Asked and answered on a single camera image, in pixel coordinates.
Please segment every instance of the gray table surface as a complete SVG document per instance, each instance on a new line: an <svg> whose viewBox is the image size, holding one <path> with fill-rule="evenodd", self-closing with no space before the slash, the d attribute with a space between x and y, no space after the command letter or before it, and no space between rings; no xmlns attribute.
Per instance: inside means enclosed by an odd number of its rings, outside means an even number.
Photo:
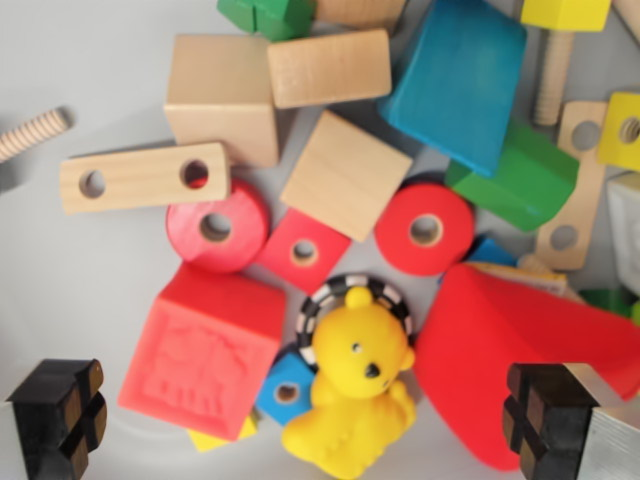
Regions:
<svg viewBox="0 0 640 480"><path fill-rule="evenodd" d="M428 3L410 0L393 39L396 55ZM495 3L514 11L513 0ZM164 208L66 216L58 194L58 164L71 156L171 143L162 104L175 34L237 30L216 12L215 0L0 0L0 22L0 131L59 105L68 107L76 121L62 137L0 166L0 397L38 359L96 357L106 372L102 392L109 424L84 478L326 478L282 449L280 427L268 418L257 436L197 454L180 428L116 405L149 307L179 258L165 235ZM522 119L531 111L540 54L540 32L529 33L514 110ZM614 90L638 90L639 82L640 49L615 14L604 33L578 34L568 100L606 100ZM412 173L442 171L447 165L438 152L394 132L371 102L332 109L413 156ZM274 224L285 210L279 192L320 111L283 115L278 167L237 172L271 202ZM464 134L464 125L460 131ZM477 213L477 230L516 255L533 246L532 236L487 212ZM393 282L419 325L437 291L435 278L406 276L386 264L372 238L354 244L336 271L368 272ZM249 274L286 290L285 340L291 340L303 295L257 267ZM604 198L587 266L571 280L577 288L617 285ZM407 381L419 399L418 422L363 480L522 478L475 460L411 375Z"/></svg>

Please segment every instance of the red square block with hole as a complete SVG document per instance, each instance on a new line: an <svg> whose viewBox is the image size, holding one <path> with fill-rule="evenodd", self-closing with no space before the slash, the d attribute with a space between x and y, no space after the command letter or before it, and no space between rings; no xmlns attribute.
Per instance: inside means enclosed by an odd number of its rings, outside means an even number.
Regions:
<svg viewBox="0 0 640 480"><path fill-rule="evenodd" d="M257 263L313 295L326 281L351 239L290 208Z"/></svg>
<svg viewBox="0 0 640 480"><path fill-rule="evenodd" d="M469 450L518 467L502 432L513 363L588 363L623 397L640 386L640 329L617 315L459 264L416 343L424 393Z"/></svg>
<svg viewBox="0 0 640 480"><path fill-rule="evenodd" d="M282 336L285 296L183 264L156 298L118 403L236 440Z"/></svg>

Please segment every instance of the black and white ring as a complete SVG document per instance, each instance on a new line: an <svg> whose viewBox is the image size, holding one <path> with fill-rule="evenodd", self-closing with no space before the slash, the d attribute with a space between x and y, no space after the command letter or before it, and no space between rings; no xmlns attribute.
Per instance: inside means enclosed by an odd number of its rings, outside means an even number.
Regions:
<svg viewBox="0 0 640 480"><path fill-rule="evenodd" d="M351 287L367 287L375 300L398 319L409 341L413 340L413 321L409 315L409 309L395 288L367 275L340 275L329 279L316 293L307 297L298 316L296 323L298 349L302 358L313 368L317 365L311 340L318 314L323 308L336 304Z"/></svg>

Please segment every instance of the blue wooden block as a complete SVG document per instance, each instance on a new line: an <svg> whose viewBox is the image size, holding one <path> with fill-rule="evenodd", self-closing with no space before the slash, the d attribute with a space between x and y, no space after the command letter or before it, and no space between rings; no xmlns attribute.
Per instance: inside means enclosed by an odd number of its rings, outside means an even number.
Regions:
<svg viewBox="0 0 640 480"><path fill-rule="evenodd" d="M311 410L311 384L315 375L295 353L276 362L258 394L256 406L280 425Z"/></svg>
<svg viewBox="0 0 640 480"><path fill-rule="evenodd" d="M493 176L527 32L484 0L435 0L380 100L393 127Z"/></svg>

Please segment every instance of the yellow rubber bear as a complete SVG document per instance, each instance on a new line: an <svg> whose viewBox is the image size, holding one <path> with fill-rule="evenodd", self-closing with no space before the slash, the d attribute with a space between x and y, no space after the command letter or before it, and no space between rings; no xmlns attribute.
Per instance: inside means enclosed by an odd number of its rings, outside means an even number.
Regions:
<svg viewBox="0 0 640 480"><path fill-rule="evenodd" d="M414 401L396 380L415 354L398 319L364 287L322 319L312 345L313 408L286 425L282 444L336 478L356 479L415 422Z"/></svg>

